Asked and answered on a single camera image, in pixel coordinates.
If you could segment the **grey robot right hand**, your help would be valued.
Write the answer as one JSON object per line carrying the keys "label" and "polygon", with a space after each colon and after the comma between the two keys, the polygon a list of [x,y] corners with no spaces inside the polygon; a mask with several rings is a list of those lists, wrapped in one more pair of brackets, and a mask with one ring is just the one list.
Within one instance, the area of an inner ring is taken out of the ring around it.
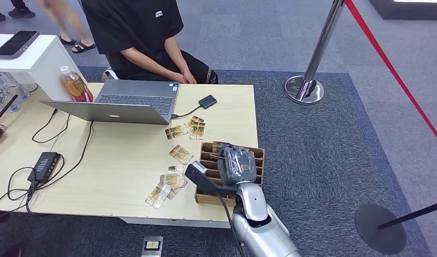
{"label": "grey robot right hand", "polygon": [[217,168],[225,186],[254,183],[257,178],[254,153],[242,146],[223,145],[218,151]]}

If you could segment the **person's right hand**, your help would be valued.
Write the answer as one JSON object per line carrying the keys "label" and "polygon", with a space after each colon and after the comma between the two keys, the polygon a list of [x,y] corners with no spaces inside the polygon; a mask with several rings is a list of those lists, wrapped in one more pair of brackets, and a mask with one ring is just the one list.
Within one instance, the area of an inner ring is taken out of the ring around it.
{"label": "person's right hand", "polygon": [[180,73],[177,72],[170,72],[169,78],[173,81],[178,82],[179,84],[187,84],[188,80]]}

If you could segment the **person's left hand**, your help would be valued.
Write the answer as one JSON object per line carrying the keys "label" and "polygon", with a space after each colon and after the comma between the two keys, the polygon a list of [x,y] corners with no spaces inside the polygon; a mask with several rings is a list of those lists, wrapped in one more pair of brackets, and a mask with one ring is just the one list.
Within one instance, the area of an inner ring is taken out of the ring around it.
{"label": "person's left hand", "polygon": [[185,81],[187,84],[196,84],[197,83],[195,77],[193,76],[193,74],[191,73],[191,71],[188,67],[185,69],[182,69],[181,73],[182,73],[183,77],[185,78]]}

